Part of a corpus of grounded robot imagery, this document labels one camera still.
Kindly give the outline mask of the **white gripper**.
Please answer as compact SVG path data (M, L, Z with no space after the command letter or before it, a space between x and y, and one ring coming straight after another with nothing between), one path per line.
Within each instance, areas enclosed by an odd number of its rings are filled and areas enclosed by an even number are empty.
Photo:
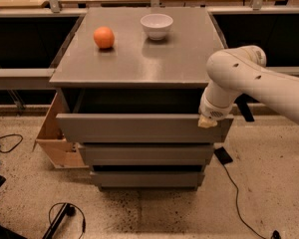
M217 120L224 120L232 110L233 94L225 91L206 89L200 99L198 126L217 126Z

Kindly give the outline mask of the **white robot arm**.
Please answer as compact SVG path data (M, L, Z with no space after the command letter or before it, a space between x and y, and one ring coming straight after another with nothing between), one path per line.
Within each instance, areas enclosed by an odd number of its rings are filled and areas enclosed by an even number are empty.
M223 49L206 63L209 83L199 105L199 125L215 126L246 94L299 124L299 78L265 69L266 55L257 46Z

